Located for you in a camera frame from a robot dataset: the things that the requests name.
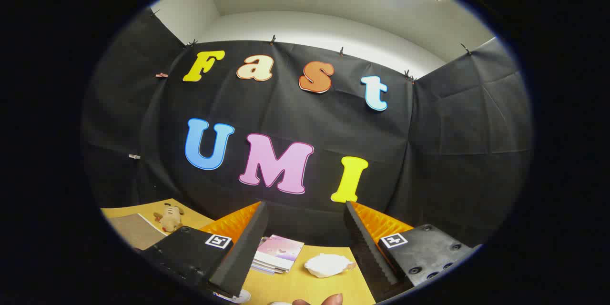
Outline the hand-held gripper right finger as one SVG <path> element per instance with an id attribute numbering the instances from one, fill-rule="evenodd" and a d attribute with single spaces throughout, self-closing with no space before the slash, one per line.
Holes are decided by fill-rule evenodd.
<path id="1" fill-rule="evenodd" d="M 435 225 L 412 227 L 355 202 L 346 202 L 344 221 L 349 248 L 377 302 L 432 283 L 477 250 Z"/>

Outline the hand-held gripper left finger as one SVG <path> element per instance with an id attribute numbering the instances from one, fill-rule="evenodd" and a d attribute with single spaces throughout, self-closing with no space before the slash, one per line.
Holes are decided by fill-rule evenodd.
<path id="1" fill-rule="evenodd" d="M 172 279 L 206 297 L 238 296 L 269 221 L 257 202 L 200 229 L 183 226 L 141 256 Z"/>

